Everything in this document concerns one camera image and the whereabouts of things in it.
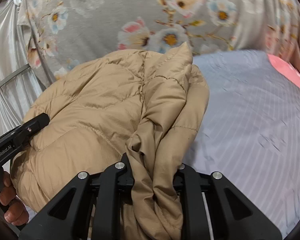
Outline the person's left hand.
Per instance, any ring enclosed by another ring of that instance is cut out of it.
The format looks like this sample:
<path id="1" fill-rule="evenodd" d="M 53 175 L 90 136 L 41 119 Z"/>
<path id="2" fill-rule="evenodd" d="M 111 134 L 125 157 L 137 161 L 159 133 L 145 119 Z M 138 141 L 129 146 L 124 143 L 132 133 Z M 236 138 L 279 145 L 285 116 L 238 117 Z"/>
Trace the person's left hand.
<path id="1" fill-rule="evenodd" d="M 14 226 L 27 224 L 29 213 L 23 202 L 17 197 L 10 174 L 6 171 L 2 175 L 2 182 L 4 187 L 0 192 L 0 203 L 3 206 L 8 206 L 8 210 L 4 213 L 4 219 Z"/>

